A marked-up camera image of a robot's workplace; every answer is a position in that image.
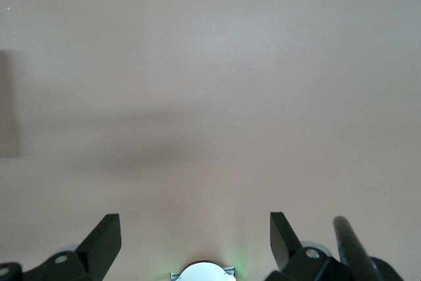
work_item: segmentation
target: black mechanical part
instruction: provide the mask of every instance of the black mechanical part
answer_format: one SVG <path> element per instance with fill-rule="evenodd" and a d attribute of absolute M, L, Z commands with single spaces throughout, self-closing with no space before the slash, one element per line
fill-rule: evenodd
<path fill-rule="evenodd" d="M 75 251 L 57 253 L 27 272 L 18 263 L 0 264 L 0 281 L 101 281 L 120 248 L 120 218 L 108 214 Z"/>
<path fill-rule="evenodd" d="M 403 281 L 388 263 L 367 256 L 345 218 L 335 218 L 334 226 L 341 263 L 320 249 L 302 247 L 285 215 L 271 213 L 270 245 L 279 271 L 266 281 Z"/>

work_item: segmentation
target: white circular object with black rim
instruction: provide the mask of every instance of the white circular object with black rim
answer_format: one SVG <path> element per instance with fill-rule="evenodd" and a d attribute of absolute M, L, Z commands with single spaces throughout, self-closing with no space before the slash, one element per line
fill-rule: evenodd
<path fill-rule="evenodd" d="M 235 281 L 235 278 L 214 263 L 201 262 L 185 268 L 176 281 Z"/>

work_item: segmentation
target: beige surface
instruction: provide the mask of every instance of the beige surface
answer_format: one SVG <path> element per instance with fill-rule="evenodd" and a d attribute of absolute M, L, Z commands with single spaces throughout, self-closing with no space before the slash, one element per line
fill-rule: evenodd
<path fill-rule="evenodd" d="M 419 279 L 421 0 L 0 0 L 0 21 L 22 149 L 0 159 L 0 262 L 119 212 L 105 280 L 199 259 L 263 280 L 284 211 L 335 254 L 346 216 Z"/>

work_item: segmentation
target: black tube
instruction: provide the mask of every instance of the black tube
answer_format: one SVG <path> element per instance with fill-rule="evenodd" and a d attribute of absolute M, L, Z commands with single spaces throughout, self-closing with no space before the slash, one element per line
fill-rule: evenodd
<path fill-rule="evenodd" d="M 334 227 L 341 262 L 349 267 L 355 281 L 384 281 L 345 217 L 335 217 Z"/>

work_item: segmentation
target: curved black rod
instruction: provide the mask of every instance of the curved black rod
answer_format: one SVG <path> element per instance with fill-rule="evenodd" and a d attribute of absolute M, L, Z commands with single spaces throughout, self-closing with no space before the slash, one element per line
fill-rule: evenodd
<path fill-rule="evenodd" d="M 341 262 L 349 267 L 355 281 L 384 281 L 345 217 L 335 217 L 334 227 Z"/>

